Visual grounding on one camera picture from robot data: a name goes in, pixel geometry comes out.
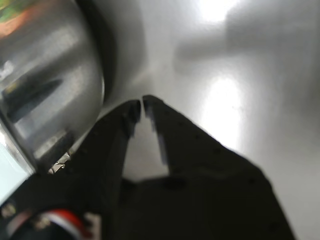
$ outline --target silver metal bowl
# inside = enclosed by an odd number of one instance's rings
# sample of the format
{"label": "silver metal bowl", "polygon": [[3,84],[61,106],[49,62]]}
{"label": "silver metal bowl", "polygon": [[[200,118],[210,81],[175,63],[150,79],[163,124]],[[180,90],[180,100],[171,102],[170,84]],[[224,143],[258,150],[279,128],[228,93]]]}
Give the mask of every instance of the silver metal bowl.
{"label": "silver metal bowl", "polygon": [[72,0],[0,5],[0,114],[37,170],[46,171],[96,121],[101,64]]}

